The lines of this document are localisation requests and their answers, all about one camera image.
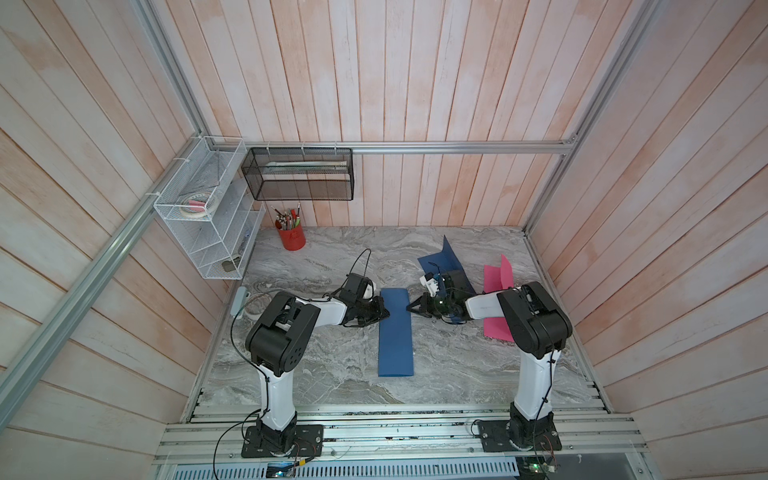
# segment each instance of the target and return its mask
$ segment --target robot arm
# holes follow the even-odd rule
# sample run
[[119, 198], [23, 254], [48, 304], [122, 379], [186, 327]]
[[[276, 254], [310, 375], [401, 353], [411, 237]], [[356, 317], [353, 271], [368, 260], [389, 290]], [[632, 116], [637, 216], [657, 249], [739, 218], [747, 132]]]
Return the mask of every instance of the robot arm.
[[[243, 456], [246, 456], [246, 450], [253, 454], [251, 456], [269, 456], [274, 452], [288, 452], [293, 447], [297, 435], [293, 369], [301, 360], [315, 328], [347, 324], [366, 326], [389, 315], [381, 297], [373, 296], [375, 286], [372, 282], [353, 275], [344, 283], [338, 296], [330, 298], [303, 300], [291, 293], [279, 292], [248, 333], [246, 347], [263, 373], [261, 398], [267, 405], [262, 418], [248, 429], [250, 440], [243, 447]], [[442, 274], [441, 280], [445, 285], [456, 284], [448, 273]], [[535, 437], [541, 435], [549, 437], [554, 449], [561, 448], [557, 436], [549, 435], [554, 432], [554, 423], [548, 397], [554, 365], [573, 327], [544, 287], [539, 282], [532, 282], [477, 296], [469, 296], [458, 288], [449, 290], [444, 297], [435, 297], [432, 291], [426, 296], [436, 300], [433, 303], [420, 300], [421, 307], [427, 310], [415, 313], [425, 316], [451, 313], [472, 319], [503, 316], [512, 338], [522, 350], [518, 391], [510, 405], [510, 421], [505, 422], [502, 429], [505, 439], [496, 442], [498, 436], [489, 436], [487, 441], [483, 440], [484, 448], [486, 443], [503, 443], [525, 450], [531, 448]], [[480, 422], [481, 430], [484, 424], [490, 423]], [[255, 444], [250, 449], [249, 442]]]
[[[555, 430], [549, 394], [555, 363], [573, 333], [568, 316], [539, 282], [474, 296], [465, 306], [473, 319], [503, 316], [522, 350], [518, 392], [510, 405], [509, 441], [517, 449], [527, 449], [544, 436], [554, 449], [560, 449], [559, 438], [551, 435]], [[483, 446], [492, 443], [500, 445], [484, 441]]]
[[376, 285], [351, 273], [332, 296], [305, 300], [278, 292], [246, 337], [251, 361], [262, 372], [264, 412], [248, 429], [243, 457], [286, 453], [299, 435], [293, 404], [293, 369], [304, 355], [315, 328], [325, 325], [368, 326], [389, 316]]

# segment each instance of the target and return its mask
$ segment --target folded blue paper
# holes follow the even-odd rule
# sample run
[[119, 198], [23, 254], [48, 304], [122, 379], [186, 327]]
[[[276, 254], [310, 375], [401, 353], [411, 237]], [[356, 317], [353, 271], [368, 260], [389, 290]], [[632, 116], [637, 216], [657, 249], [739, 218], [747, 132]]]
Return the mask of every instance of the folded blue paper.
[[379, 322], [379, 376], [413, 376], [413, 338], [408, 290], [382, 288], [389, 316]]
[[[462, 263], [458, 261], [458, 257], [453, 253], [451, 244], [448, 243], [448, 238], [446, 238], [445, 235], [442, 236], [442, 251], [419, 258], [419, 265], [422, 266], [424, 273], [437, 274], [441, 272], [449, 272], [451, 270], [464, 271]], [[472, 295], [477, 295], [469, 281], [467, 282], [466, 289]], [[440, 292], [438, 292], [438, 295], [445, 296], [445, 286], [442, 284], [442, 281], [440, 282]], [[461, 320], [457, 316], [451, 315], [451, 321], [453, 323], [459, 323]]]

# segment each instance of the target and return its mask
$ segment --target marble table surface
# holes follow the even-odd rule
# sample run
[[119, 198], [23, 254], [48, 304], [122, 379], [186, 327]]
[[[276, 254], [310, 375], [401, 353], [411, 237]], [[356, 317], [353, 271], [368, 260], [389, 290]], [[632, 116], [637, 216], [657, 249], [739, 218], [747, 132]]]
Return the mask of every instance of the marble table surface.
[[[512, 264], [515, 284], [538, 280], [522, 232], [510, 227], [323, 227], [306, 229], [306, 246], [296, 252], [283, 249], [276, 230], [261, 230], [243, 285], [252, 293], [282, 288], [319, 297], [341, 285], [354, 259], [368, 247], [372, 255], [366, 275], [378, 287], [407, 288], [414, 300], [424, 291], [417, 258], [440, 251], [443, 235], [478, 292], [483, 266], [500, 265], [501, 253]], [[361, 273], [363, 267], [358, 263], [355, 271]], [[247, 311], [258, 314], [268, 302], [265, 296]], [[234, 325], [241, 350], [252, 324], [243, 318]], [[230, 324], [225, 327], [199, 403], [258, 405], [259, 373], [233, 350]], [[295, 370], [294, 403], [499, 404], [515, 397], [520, 350], [514, 343], [483, 336], [482, 320], [455, 326], [414, 315], [412, 334], [414, 376], [385, 378], [378, 377], [378, 326], [316, 329]], [[554, 375], [554, 404], [590, 399], [576, 362], [567, 348]]]

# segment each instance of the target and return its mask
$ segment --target pink paper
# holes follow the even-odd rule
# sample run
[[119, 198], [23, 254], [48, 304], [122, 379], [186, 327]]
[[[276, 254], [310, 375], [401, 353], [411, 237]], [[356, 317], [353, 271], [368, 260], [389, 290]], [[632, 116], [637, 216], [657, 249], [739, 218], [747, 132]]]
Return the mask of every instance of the pink paper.
[[[483, 273], [483, 291], [495, 292], [507, 288], [504, 286], [504, 281], [511, 281], [512, 267], [506, 257], [502, 255], [501, 268], [486, 265]], [[483, 321], [483, 335], [493, 339], [507, 340], [508, 342], [512, 341], [512, 334], [509, 332], [507, 320], [500, 316], [487, 318]]]
[[486, 265], [483, 270], [483, 283], [482, 289], [484, 292], [495, 292], [496, 290], [503, 290], [502, 286], [502, 269], [497, 266]]
[[512, 288], [515, 286], [515, 276], [512, 275], [512, 265], [509, 264], [507, 257], [502, 255], [502, 268], [501, 268], [502, 288]]

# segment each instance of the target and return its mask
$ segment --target wire mesh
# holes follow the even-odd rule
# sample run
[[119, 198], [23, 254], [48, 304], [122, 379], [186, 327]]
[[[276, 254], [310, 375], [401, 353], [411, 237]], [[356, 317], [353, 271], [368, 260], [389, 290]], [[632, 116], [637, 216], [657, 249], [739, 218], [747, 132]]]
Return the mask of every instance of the wire mesh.
[[257, 200], [352, 200], [349, 148], [251, 148], [243, 175]]
[[232, 181], [246, 152], [240, 138], [200, 138], [155, 202], [204, 278], [242, 278], [236, 259], [248, 245], [243, 235], [253, 231], [249, 220], [260, 214], [246, 179]]
[[[238, 140], [237, 146], [227, 141]], [[165, 220], [210, 222], [246, 154], [242, 139], [202, 137], [163, 189], [155, 209]]]

